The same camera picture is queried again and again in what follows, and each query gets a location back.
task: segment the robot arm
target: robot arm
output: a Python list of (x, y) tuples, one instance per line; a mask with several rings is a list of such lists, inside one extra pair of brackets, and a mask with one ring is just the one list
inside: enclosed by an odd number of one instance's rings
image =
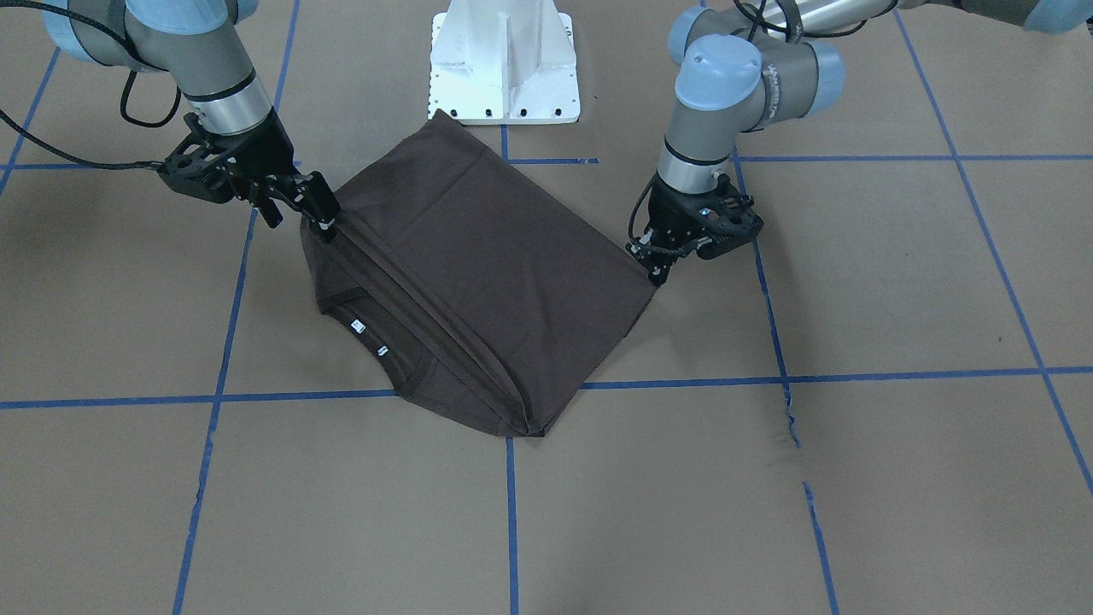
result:
[(1051, 34), (1072, 29), (1093, 14), (1093, 0), (733, 3), (721, 12), (690, 9), (669, 35), (669, 54), (680, 64), (677, 102), (657, 173), (647, 188), (651, 190), (649, 223), (628, 244), (658, 285), (675, 260), (691, 251), (703, 259), (715, 258), (751, 243), (762, 229), (752, 199), (732, 186), (727, 173), (736, 135), (807, 117), (827, 108), (842, 94), (845, 69), (838, 51), (827, 43), (802, 38), (847, 32), (893, 9), (926, 3)]
[(193, 108), (189, 135), (157, 169), (180, 193), (227, 202), (248, 200), (267, 224), (281, 220), (273, 199), (328, 230), (340, 206), (322, 175), (301, 174), (289, 140), (235, 23), (257, 0), (52, 0), (129, 40), (55, 13), (46, 27), (77, 58), (134, 71), (168, 71)]

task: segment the light blue joint cap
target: light blue joint cap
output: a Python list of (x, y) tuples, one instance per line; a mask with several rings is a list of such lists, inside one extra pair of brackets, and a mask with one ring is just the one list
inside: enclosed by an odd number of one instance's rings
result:
[[(46, 4), (52, 4), (58, 9), (68, 9), (68, 0), (46, 0)], [(42, 21), (46, 24), (46, 32), (49, 33), (49, 37), (61, 48), (61, 51), (85, 62), (95, 62), (95, 58), (92, 58), (87, 54), (87, 50), (83, 48), (83, 44), (75, 37), (75, 31), (72, 29), (72, 21), (70, 19), (57, 13), (43, 11)]]
[(762, 54), (743, 38), (707, 34), (687, 48), (675, 96), (696, 110), (729, 108), (755, 91), (762, 64)]
[(691, 34), (694, 22), (698, 21), (698, 16), (706, 11), (713, 11), (713, 9), (692, 7), (683, 11), (683, 14), (672, 24), (672, 31), (668, 33), (668, 55), (677, 64), (683, 61), (683, 55), (686, 54), (686, 37)]
[(843, 95), (843, 86), (846, 85), (846, 64), (843, 63), (843, 56), (838, 55), (838, 49), (830, 43), (810, 40), (806, 45), (812, 47), (812, 51), (816, 55), (816, 95), (812, 98), (809, 113), (804, 114), (804, 117), (808, 117), (834, 105)]
[(235, 23), (239, 23), (243, 20), (255, 14), (258, 10), (258, 0), (238, 0), (239, 2), (239, 17), (235, 20)]
[(1093, 16), (1093, 0), (1039, 0), (1025, 19), (1024, 28), (1062, 34)]
[(227, 21), (224, 0), (126, 0), (137, 21), (166, 34), (212, 32)]

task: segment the dark brown fabric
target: dark brown fabric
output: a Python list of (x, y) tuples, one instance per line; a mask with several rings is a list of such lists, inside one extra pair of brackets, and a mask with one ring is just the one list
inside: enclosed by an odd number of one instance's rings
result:
[(622, 248), (443, 114), (337, 194), (332, 241), (302, 226), (320, 311), (396, 393), (480, 431), (543, 436), (655, 291)]

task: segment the white stand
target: white stand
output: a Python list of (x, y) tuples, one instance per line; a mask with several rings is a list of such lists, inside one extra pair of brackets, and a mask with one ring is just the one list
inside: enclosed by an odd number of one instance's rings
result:
[(451, 0), (433, 17), (428, 115), (462, 123), (580, 116), (573, 20), (553, 0)]

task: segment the white plastic bracket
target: white plastic bracket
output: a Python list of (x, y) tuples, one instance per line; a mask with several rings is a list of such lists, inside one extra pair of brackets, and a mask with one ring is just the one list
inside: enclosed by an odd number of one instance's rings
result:
[(573, 20), (553, 0), (451, 0), (433, 17), (428, 115), (462, 123), (580, 117)]

